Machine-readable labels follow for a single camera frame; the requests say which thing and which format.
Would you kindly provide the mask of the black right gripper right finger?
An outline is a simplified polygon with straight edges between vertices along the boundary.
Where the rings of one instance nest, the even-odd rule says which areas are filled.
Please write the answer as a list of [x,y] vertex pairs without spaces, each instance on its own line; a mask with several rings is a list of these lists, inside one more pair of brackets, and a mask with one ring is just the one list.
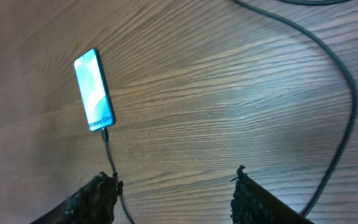
[[233,224],[313,224],[252,180],[244,169],[239,166],[233,179],[236,183],[231,200]]

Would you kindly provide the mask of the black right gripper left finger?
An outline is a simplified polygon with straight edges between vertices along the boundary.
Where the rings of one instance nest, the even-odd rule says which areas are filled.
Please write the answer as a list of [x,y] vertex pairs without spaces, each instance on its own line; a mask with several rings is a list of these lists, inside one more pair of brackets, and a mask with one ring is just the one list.
[[105,172],[31,224],[112,224],[114,206],[122,195],[124,183]]

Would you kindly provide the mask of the Samsung Galaxy smartphone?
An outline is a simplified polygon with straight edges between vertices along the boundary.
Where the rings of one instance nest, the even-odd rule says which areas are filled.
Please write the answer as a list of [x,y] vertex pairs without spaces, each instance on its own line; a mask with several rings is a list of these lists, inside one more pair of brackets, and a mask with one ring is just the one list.
[[91,48],[73,62],[90,131],[97,131],[115,123],[108,89],[98,51]]

